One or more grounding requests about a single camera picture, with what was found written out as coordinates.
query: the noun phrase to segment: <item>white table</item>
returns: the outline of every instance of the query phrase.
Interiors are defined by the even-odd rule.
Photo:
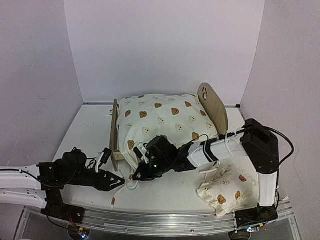
[[[60,159],[63,153],[70,152],[73,147],[81,149],[88,158],[96,157],[105,147],[109,147],[112,105],[83,105],[65,135],[54,160]],[[244,119],[239,109],[227,108],[229,130],[244,125]],[[257,178],[257,173],[248,157],[234,160],[241,169]],[[114,172],[111,159],[102,167]],[[119,169],[129,176],[129,165],[125,161],[119,163]],[[115,211],[125,212],[153,212],[153,213],[198,213],[208,212],[212,208],[202,201],[196,194],[196,189],[204,181],[204,175],[198,170],[174,172],[164,174],[163,177],[150,182],[140,182],[135,190],[123,188],[116,195]],[[84,208],[110,210],[116,189],[102,192],[93,187],[67,185],[61,191],[66,204]],[[255,192],[248,208],[256,207],[258,193]]]

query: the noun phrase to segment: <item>fabric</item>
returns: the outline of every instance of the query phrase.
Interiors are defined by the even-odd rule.
[[[156,136],[164,136],[179,148],[193,139],[206,140],[206,136],[199,138],[203,134],[218,135],[196,94],[133,96],[120,100],[117,108],[119,151],[134,170],[138,168],[134,147]]]
[[[197,194],[221,217],[249,200],[256,187],[257,182],[253,178],[231,163],[218,170],[212,181],[204,182]]]

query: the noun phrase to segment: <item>wooden headboard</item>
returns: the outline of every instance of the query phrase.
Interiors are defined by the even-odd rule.
[[[228,115],[224,103],[209,83],[202,83],[198,89],[199,100],[206,113],[214,123],[219,134],[228,131]]]

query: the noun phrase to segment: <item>wooden footboard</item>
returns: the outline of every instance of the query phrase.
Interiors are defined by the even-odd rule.
[[[198,89],[199,100],[214,123],[219,134],[225,134],[228,131],[228,115],[224,103],[216,94],[209,83],[202,83]],[[113,103],[111,133],[110,133],[110,149],[112,150],[111,160],[114,170],[118,171],[118,161],[125,160],[124,156],[118,150],[118,128],[117,128],[117,99]]]

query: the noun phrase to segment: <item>gray wall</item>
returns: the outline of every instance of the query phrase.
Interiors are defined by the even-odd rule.
[[[52,161],[82,103],[64,1],[1,1],[0,165]],[[19,210],[0,205],[1,239]]]
[[[285,133],[296,154],[280,171],[303,239],[320,239],[320,1],[265,2],[241,107]],[[281,151],[290,149],[281,142]]]
[[[241,102],[264,0],[65,0],[85,102],[146,93],[195,93],[210,83]]]

